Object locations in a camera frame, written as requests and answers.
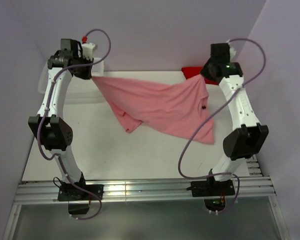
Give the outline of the pink t shirt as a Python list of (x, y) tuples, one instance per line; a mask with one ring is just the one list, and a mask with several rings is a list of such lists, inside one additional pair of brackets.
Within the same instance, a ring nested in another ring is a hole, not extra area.
[(209, 93), (201, 75), (172, 85), (108, 76), (92, 80), (127, 133), (146, 124), (164, 134), (214, 144), (212, 119), (195, 133), (210, 116)]

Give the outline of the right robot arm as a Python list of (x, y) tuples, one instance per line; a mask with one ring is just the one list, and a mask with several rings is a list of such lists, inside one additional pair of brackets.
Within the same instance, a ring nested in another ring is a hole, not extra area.
[(213, 178), (206, 183), (207, 191), (219, 194), (225, 181), (246, 160), (256, 155), (264, 144), (269, 128), (262, 125), (251, 106), (244, 87), (244, 75), (241, 66), (232, 62), (234, 51), (225, 43), (210, 46), (210, 58), (200, 74), (217, 83), (226, 100), (232, 120), (232, 131), (222, 142), (223, 155), (217, 165), (209, 172)]

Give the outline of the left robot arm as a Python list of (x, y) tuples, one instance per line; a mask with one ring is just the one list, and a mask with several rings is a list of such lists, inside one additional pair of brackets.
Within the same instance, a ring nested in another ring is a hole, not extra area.
[(28, 119), (28, 125), (37, 140), (39, 152), (47, 161), (55, 160), (61, 172), (61, 181), (71, 185), (69, 194), (76, 200), (86, 197), (88, 188), (72, 151), (73, 130), (64, 121), (66, 93), (73, 77), (88, 80), (94, 61), (94, 43), (80, 43), (62, 39), (60, 49), (46, 63), (47, 86), (42, 104), (36, 114)]

